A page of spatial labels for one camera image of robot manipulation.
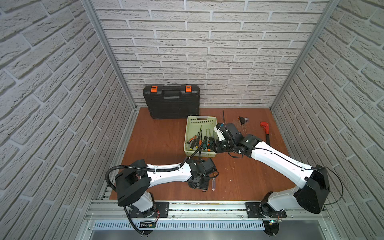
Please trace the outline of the clear red tester screwdriver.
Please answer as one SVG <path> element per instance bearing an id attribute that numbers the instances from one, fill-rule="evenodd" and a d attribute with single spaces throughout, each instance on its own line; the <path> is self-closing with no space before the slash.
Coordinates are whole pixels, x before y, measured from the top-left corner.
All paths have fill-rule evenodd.
<path id="1" fill-rule="evenodd" d="M 212 191 L 216 190 L 216 179 L 212 179 Z"/>

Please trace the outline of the orange handle screwdriver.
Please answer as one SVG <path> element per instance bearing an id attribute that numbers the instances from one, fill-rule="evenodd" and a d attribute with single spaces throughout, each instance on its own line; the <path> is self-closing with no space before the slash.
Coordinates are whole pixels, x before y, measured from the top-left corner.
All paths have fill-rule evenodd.
<path id="1" fill-rule="evenodd" d="M 196 137 L 197 137 L 197 135 L 194 135 L 191 139 L 189 139 L 189 140 L 187 141 L 187 144 L 188 144 L 188 145 L 191 144 L 191 142 L 192 142 L 193 140 L 195 140 Z"/>

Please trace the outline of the large green black screwdriver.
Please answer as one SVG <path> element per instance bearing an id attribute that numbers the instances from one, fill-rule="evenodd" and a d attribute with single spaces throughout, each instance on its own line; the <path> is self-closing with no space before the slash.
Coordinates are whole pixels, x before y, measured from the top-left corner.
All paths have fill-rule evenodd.
<path id="1" fill-rule="evenodd" d="M 210 131 L 209 133 L 209 138 L 208 138 L 208 146 L 207 146 L 207 151 L 208 152 L 211 152 L 212 151 L 212 146 L 213 146 L 213 143 L 214 143 L 214 131 Z"/>

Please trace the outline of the black yellow long screwdriver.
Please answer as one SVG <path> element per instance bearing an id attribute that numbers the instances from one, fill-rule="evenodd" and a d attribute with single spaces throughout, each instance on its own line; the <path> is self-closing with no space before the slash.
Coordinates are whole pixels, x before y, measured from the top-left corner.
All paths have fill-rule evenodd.
<path id="1" fill-rule="evenodd" d="M 195 149 L 197 150 L 198 147 L 201 145 L 201 134 L 202 134 L 202 126 L 200 127 L 197 139 L 196 139 L 196 144 L 195 144 Z"/>

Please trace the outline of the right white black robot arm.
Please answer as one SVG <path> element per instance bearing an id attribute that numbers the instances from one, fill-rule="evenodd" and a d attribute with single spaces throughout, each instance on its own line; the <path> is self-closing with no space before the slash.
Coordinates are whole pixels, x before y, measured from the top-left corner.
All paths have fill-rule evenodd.
<path id="1" fill-rule="evenodd" d="M 211 149 L 215 153 L 247 156 L 278 171 L 296 185 L 285 191 L 265 195 L 259 210 L 266 218 L 285 209 L 304 209 L 312 214 L 322 211 L 330 193 L 325 167 L 312 167 L 296 161 L 254 135 L 243 136 L 234 124 L 217 124 L 214 131 L 218 138 L 211 144 Z"/>

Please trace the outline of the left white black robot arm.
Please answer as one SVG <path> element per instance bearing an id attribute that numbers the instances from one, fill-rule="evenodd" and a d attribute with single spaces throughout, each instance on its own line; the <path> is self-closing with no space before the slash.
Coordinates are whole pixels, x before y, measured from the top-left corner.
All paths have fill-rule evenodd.
<path id="1" fill-rule="evenodd" d="M 194 160 L 189 157 L 179 164 L 155 166 L 137 160 L 131 165 L 118 165 L 105 173 L 107 185 L 117 193 L 118 206 L 135 207 L 140 213 L 155 210 L 155 200 L 148 189 L 154 186 L 185 182 L 192 189 L 207 191 L 219 172 L 212 159 Z"/>

